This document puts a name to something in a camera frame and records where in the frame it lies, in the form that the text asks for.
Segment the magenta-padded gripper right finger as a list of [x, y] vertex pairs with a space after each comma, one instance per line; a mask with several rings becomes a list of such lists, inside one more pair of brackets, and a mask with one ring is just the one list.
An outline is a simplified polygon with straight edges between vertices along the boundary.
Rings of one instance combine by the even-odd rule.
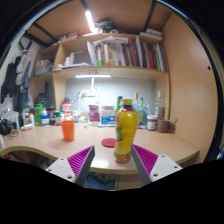
[[156, 155], [134, 144], [131, 145], [131, 155], [143, 185], [150, 184], [182, 169], [166, 154]]

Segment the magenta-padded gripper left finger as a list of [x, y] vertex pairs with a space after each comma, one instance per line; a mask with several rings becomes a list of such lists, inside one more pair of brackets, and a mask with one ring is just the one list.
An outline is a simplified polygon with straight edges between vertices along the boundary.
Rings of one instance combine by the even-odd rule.
[[83, 186], [94, 157], [95, 148], [90, 146], [68, 158], [58, 158], [46, 171], [76, 185]]

